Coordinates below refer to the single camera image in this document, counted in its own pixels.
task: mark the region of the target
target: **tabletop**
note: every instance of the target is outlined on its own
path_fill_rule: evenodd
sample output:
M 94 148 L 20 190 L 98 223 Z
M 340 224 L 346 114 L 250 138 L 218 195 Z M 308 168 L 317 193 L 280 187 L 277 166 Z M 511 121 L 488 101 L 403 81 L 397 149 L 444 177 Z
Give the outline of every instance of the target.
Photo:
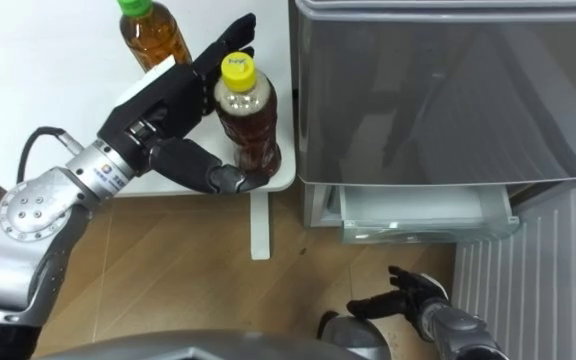
M 232 21 L 248 12 L 257 15 L 255 62 L 277 91 L 277 141 L 282 152 L 280 170 L 260 190 L 289 186 L 296 165 L 288 2 L 163 3 L 175 16 L 193 56 Z M 114 1 L 80 0 L 64 6 L 51 0 L 0 0 L 0 186 L 14 186 L 21 149 L 37 127 L 61 127 L 87 146 L 117 98 L 143 76 L 119 32 L 120 17 Z M 215 114 L 205 117 L 188 138 L 233 163 L 234 145 Z M 30 153 L 26 177 L 63 166 L 70 157 L 55 139 L 40 138 Z M 133 180 L 119 196 L 187 193 L 192 191 L 151 172 Z

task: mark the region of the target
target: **cable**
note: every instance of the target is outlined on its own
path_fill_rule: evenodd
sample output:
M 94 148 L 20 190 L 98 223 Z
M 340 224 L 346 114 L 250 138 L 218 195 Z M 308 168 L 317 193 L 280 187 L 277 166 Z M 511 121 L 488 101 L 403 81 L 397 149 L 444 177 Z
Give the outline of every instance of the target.
M 37 128 L 26 140 L 24 149 L 21 151 L 21 158 L 19 159 L 19 168 L 17 169 L 17 184 L 24 181 L 26 174 L 26 162 L 28 161 L 28 154 L 30 154 L 30 149 L 32 148 L 35 141 L 42 135 L 52 135 L 58 137 L 65 134 L 66 131 L 60 128 L 54 128 L 50 126 L 42 126 Z

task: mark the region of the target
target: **robotic arm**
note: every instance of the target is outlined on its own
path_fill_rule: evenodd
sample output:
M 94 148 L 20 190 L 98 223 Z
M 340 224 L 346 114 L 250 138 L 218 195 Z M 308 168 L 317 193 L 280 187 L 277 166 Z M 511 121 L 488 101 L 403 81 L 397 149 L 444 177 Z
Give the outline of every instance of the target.
M 73 246 L 94 211 L 134 177 L 155 170 L 211 194 L 249 191 L 268 182 L 266 176 L 222 164 L 184 139 L 214 109 L 212 91 L 222 59 L 253 40 L 255 25 L 255 16 L 248 14 L 192 65 L 166 61 L 151 70 L 124 94 L 125 101 L 87 148 L 63 131 L 55 134 L 74 157 L 5 195 L 0 203 L 0 359 L 32 355 Z M 253 53 L 252 48 L 242 51 Z
M 390 283 L 399 289 L 366 300 L 350 301 L 348 311 L 358 319 L 403 314 L 419 336 L 434 342 L 442 360 L 509 360 L 486 323 L 453 308 L 446 290 L 433 278 L 391 266 Z

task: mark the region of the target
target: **gray refrigerator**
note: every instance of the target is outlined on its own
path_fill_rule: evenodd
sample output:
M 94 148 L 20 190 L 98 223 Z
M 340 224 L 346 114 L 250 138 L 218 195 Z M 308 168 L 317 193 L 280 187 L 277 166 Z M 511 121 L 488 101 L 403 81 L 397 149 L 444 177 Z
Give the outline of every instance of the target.
M 295 3 L 304 223 L 457 243 L 456 306 L 576 360 L 576 1 Z

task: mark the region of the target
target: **plastic bottle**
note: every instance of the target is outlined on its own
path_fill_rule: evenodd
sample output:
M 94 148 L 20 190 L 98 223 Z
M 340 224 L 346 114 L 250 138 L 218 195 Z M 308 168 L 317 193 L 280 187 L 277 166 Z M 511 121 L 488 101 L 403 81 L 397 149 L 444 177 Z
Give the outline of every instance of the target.
M 152 0 L 117 0 L 123 16 L 121 35 L 144 69 L 173 55 L 178 63 L 191 63 L 192 57 L 170 11 Z
M 226 56 L 221 73 L 215 86 L 215 107 L 226 134 L 237 145 L 237 166 L 248 172 L 274 175 L 281 164 L 274 87 L 243 52 Z

